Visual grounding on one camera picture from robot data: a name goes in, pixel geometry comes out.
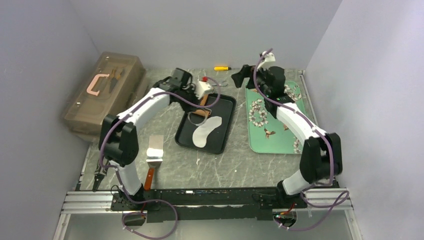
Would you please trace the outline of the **wooden double-ended dough roller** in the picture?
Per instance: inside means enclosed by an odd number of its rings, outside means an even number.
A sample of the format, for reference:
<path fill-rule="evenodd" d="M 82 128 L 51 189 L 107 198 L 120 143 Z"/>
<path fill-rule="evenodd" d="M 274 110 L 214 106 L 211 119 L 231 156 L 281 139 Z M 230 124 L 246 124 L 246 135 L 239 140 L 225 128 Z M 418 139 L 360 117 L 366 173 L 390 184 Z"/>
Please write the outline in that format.
<path fill-rule="evenodd" d="M 200 106 L 203 106 L 203 107 L 206 106 L 206 103 L 207 103 L 207 100 L 208 100 L 208 96 L 209 96 L 208 94 L 205 94 L 203 96 L 203 98 L 201 99 L 200 104 L 199 104 Z M 209 108 L 204 107 L 204 108 L 198 108 L 198 109 L 196 109 L 193 112 L 193 114 L 195 114 L 197 116 L 208 118 L 210 116 L 211 112 L 212 111 Z"/>

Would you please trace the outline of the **metal ring cutter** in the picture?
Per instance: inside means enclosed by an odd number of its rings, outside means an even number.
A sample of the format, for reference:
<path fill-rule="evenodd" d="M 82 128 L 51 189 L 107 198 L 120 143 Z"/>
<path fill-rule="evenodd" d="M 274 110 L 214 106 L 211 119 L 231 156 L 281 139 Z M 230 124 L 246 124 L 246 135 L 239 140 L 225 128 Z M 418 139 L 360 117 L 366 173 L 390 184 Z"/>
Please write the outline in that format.
<path fill-rule="evenodd" d="M 199 127 L 207 121 L 211 114 L 212 110 L 210 108 L 198 108 L 187 114 L 187 120 L 194 126 Z"/>

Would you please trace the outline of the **black baking tray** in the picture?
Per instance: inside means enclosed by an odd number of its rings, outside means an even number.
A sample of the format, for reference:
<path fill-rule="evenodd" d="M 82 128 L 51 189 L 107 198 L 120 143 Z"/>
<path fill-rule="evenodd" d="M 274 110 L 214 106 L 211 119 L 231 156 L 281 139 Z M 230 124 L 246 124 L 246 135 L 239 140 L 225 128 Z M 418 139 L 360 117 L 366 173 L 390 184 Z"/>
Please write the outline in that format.
<path fill-rule="evenodd" d="M 215 155 L 221 154 L 224 151 L 227 143 L 236 103 L 237 101 L 234 97 L 222 94 L 218 102 L 210 108 L 210 117 L 221 117 L 222 124 L 213 130 L 212 133 L 207 137 L 207 143 L 205 147 L 200 148 L 194 145 L 192 141 L 192 135 L 198 126 L 189 123 L 187 120 L 188 113 L 183 114 L 174 137 L 175 142 L 180 146 L 200 150 L 206 153 Z"/>

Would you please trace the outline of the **white dough ball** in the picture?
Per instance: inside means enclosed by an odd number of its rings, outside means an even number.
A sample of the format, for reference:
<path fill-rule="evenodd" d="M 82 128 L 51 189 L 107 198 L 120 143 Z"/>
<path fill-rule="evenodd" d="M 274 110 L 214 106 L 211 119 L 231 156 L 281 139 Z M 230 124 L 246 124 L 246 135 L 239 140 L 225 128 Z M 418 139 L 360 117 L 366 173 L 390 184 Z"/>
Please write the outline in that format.
<path fill-rule="evenodd" d="M 222 125 L 220 116 L 209 117 L 205 123 L 198 126 L 192 134 L 192 142 L 198 148 L 204 148 L 207 144 L 207 138 L 213 130 Z"/>

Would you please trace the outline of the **metal spatula orange handle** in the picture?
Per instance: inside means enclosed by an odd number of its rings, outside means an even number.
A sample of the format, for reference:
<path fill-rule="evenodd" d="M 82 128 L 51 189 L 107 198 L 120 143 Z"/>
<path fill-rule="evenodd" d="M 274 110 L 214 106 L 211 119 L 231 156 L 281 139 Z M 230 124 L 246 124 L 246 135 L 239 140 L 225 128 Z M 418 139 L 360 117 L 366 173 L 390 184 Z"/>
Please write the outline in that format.
<path fill-rule="evenodd" d="M 153 178 L 156 169 L 162 164 L 164 156 L 164 136 L 151 135 L 148 141 L 148 148 L 146 151 L 146 163 L 148 164 L 148 171 L 144 182 L 144 190 L 150 191 L 153 183 Z"/>

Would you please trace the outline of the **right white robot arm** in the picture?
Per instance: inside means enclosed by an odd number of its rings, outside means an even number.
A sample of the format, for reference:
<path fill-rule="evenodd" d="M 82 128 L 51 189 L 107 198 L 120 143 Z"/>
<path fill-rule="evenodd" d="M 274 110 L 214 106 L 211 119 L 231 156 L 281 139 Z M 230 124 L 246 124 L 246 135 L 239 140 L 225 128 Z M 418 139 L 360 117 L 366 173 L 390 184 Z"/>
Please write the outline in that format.
<path fill-rule="evenodd" d="M 341 138 L 319 128 L 301 112 L 285 92 L 285 70 L 278 66 L 263 69 L 245 64 L 231 78 L 236 88 L 241 88 L 244 79 L 248 79 L 245 87 L 255 89 L 262 96 L 266 111 L 285 124 L 302 144 L 299 169 L 277 184 L 276 203 L 287 208 L 295 201 L 295 195 L 324 179 L 331 186 L 334 177 L 343 171 Z"/>

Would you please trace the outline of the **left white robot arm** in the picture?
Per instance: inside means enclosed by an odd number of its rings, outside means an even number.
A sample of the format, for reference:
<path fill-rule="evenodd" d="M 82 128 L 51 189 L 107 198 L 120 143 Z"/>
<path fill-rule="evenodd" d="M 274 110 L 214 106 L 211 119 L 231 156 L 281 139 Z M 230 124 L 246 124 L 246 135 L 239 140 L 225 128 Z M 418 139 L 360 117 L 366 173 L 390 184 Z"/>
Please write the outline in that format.
<path fill-rule="evenodd" d="M 128 109 L 117 115 L 108 114 L 103 119 L 98 165 L 115 171 L 119 194 L 129 209 L 139 209 L 146 200 L 146 188 L 136 167 L 140 130 L 172 103 L 178 103 L 186 113 L 202 109 L 203 97 L 215 92 L 212 81 L 207 76 L 194 79 L 188 71 L 175 68 L 170 76 L 155 82 L 147 94 Z"/>

